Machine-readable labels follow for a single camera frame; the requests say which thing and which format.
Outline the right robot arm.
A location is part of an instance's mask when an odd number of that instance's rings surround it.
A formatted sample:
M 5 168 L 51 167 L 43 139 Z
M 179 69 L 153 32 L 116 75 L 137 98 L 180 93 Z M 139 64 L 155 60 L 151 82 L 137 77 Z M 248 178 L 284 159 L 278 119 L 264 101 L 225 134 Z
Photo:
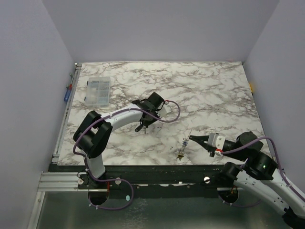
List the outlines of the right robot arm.
M 211 157 L 220 154 L 244 162 L 227 162 L 215 177 L 218 184 L 245 189 L 271 205 L 289 227 L 305 227 L 305 194 L 287 178 L 278 158 L 272 159 L 261 151 L 262 137 L 250 131 L 240 134 L 234 142 L 218 133 L 191 135 L 189 139 Z

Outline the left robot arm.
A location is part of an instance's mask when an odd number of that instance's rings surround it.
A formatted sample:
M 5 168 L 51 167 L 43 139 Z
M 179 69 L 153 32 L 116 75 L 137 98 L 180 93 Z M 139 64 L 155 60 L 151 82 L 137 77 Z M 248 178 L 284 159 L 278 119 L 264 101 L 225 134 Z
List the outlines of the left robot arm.
M 162 116 L 159 111 L 165 100 L 157 93 L 152 93 L 147 99 L 135 100 L 128 107 L 109 114 L 99 114 L 96 111 L 87 113 L 76 130 L 73 140 L 81 150 L 85 165 L 91 172 L 89 183 L 94 188 L 101 188 L 105 184 L 106 171 L 102 161 L 102 152 L 105 150 L 111 133 L 125 125 L 140 123 L 135 131 L 156 122 Z

